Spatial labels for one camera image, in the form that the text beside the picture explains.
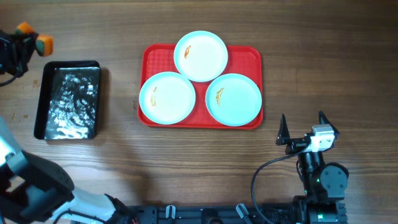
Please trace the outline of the pale blue plate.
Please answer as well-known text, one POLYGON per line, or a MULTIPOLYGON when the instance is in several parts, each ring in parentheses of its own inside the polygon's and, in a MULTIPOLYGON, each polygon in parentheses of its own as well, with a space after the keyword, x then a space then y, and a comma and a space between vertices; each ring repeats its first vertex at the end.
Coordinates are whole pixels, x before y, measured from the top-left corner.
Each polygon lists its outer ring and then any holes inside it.
POLYGON ((179 73, 160 72, 144 82, 139 106, 152 122, 170 125, 184 120, 193 110, 196 92, 190 80, 179 73))
POLYGON ((250 78, 228 73, 210 83, 205 94, 205 104, 217 122, 238 127, 257 117, 262 107, 262 95, 250 78))
POLYGON ((227 63, 225 43, 216 34, 205 30, 184 35, 174 49, 175 67, 193 82, 208 82, 217 78, 227 63))

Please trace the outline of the orange and green sponge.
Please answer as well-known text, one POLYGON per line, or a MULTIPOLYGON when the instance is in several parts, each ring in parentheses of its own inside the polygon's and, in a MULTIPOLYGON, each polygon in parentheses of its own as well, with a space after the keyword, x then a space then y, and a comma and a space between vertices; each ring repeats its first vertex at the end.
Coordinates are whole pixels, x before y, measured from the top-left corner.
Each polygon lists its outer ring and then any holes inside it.
POLYGON ((36 33, 27 22, 20 23, 16 28, 16 33, 32 36, 35 50, 41 57, 46 57, 53 53, 53 37, 36 33))

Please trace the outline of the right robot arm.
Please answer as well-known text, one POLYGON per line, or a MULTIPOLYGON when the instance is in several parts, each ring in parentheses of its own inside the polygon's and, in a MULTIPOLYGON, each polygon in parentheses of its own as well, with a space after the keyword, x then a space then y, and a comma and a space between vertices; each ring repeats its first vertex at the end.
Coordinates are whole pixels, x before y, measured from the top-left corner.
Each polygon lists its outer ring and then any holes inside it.
POLYGON ((326 163, 323 153, 334 147, 340 132, 318 113, 319 123, 302 138, 291 138, 285 116, 281 116, 276 144, 286 146, 285 154, 298 158, 298 173, 305 194, 289 204, 285 223, 347 223, 345 190, 349 172, 343 165, 326 163))

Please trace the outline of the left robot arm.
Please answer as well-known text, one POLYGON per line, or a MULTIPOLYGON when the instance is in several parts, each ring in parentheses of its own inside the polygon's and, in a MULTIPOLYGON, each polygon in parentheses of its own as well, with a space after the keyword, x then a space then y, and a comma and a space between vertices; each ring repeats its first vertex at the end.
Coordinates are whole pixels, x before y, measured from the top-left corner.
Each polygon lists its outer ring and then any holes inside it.
MULTIPOLYGON (((41 57, 53 52, 53 38, 18 28, 1 32, 1 73, 12 78, 27 71, 34 52, 41 57)), ((75 188, 70 176, 56 163, 21 148, 1 122, 1 222, 57 223, 66 218, 78 223, 138 223, 137 212, 109 195, 95 195, 75 188)))

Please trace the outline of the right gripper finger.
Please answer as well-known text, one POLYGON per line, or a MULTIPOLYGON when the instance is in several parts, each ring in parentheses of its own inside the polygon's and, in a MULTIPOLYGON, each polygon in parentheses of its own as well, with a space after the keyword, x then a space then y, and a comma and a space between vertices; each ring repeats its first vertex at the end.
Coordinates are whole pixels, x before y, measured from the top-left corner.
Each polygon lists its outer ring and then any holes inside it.
POLYGON ((331 126, 331 128, 334 131, 334 135, 339 135, 340 132, 333 126, 333 124, 327 119, 327 117, 325 116, 324 112, 322 110, 320 110, 318 112, 318 119, 320 124, 328 124, 331 126))
POLYGON ((281 119, 280 119, 280 128, 277 134, 277 139, 276 139, 276 144, 278 146, 282 145, 288 145, 291 142, 290 134, 289 134, 289 129, 287 127, 285 115, 282 114, 281 119))

